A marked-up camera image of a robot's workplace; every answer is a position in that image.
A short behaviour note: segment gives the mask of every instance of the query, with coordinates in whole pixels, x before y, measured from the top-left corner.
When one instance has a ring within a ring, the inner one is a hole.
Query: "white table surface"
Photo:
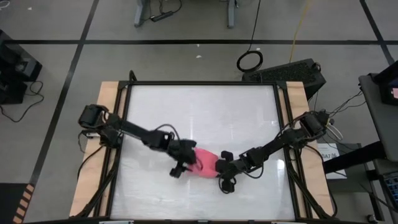
[[[271,86],[134,86],[127,120],[146,129],[172,124],[181,138],[217,155],[263,146],[279,131]],[[236,176],[224,194],[218,179],[185,172],[169,176],[176,162],[126,136],[111,218],[173,220],[293,220],[283,151],[264,163],[260,179]]]

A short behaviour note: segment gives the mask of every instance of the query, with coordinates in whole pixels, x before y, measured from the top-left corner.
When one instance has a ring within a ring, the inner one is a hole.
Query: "table leg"
[[[235,26],[235,0],[228,1],[228,28]]]
[[[137,0],[137,10],[136,10],[136,16],[134,18],[134,26],[139,27],[142,25],[143,21],[143,15],[144,15],[144,9],[147,4],[148,0]]]
[[[374,159],[384,158],[386,158],[386,153],[383,145],[378,141],[324,162],[323,169],[326,174],[329,174],[351,166],[364,164]]]

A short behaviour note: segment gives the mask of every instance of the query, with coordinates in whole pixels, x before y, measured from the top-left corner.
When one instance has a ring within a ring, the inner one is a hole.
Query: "orange and black caution tape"
[[[12,220],[14,223],[22,223],[24,221],[25,214],[34,190],[35,188],[33,187],[33,185],[28,184],[26,186],[25,191],[22,194],[22,198],[19,201],[19,205],[16,214],[14,215],[14,219]]]

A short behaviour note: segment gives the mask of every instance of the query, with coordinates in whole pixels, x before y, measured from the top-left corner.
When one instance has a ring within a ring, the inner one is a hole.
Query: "black mat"
[[[12,223],[27,184],[0,184],[0,223]]]

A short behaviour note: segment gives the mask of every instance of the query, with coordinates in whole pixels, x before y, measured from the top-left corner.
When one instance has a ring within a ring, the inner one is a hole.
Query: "wooden board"
[[[309,110],[307,98],[305,96],[303,83],[287,82],[287,87],[290,105],[292,108],[292,114],[295,118]],[[117,89],[118,82],[103,82],[99,92],[97,104],[106,106],[112,112],[115,104]],[[284,121],[287,121],[287,113],[284,105],[283,93],[280,91],[279,94],[281,99],[282,113],[284,115]],[[121,108],[123,108],[124,106],[124,99],[125,97],[122,96],[123,101],[120,105]],[[98,138],[89,139],[86,145],[86,153],[84,158],[94,152],[99,147],[98,144]],[[315,149],[317,148],[316,142],[311,142],[309,145],[314,147]],[[91,199],[93,194],[96,192],[100,182],[104,154],[105,150],[100,151],[95,156],[93,156],[82,168],[80,178],[76,186],[72,208],[70,210],[71,216],[79,213],[87,204],[87,202]],[[330,200],[325,173],[323,171],[322,160],[315,152],[309,149],[304,149],[302,151],[302,161],[308,190],[312,193],[314,198],[323,207],[323,209],[331,215],[333,213],[333,207]],[[300,207],[301,217],[305,217],[305,209],[301,191],[296,188],[296,192],[298,196],[297,198],[298,205]],[[101,205],[100,215],[105,214],[108,195],[109,191],[107,190],[103,195],[103,199],[105,200],[103,200],[103,203]]]

